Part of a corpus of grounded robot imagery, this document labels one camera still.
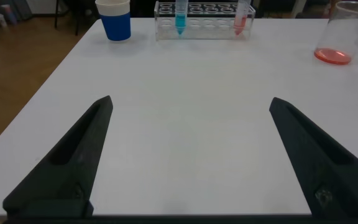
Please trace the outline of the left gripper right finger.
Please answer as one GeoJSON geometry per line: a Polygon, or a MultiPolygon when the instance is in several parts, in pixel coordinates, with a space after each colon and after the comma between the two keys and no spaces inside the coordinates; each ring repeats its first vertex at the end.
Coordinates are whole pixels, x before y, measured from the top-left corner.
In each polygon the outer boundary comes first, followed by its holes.
{"type": "Polygon", "coordinates": [[[269,111],[312,215],[358,218],[358,158],[291,103],[269,111]]]}

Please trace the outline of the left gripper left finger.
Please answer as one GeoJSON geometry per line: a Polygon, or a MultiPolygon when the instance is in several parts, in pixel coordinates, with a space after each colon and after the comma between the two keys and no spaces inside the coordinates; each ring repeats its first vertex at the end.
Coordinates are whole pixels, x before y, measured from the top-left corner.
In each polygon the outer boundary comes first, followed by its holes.
{"type": "Polygon", "coordinates": [[[82,218],[113,110],[110,96],[95,101],[2,203],[8,218],[82,218]]]}

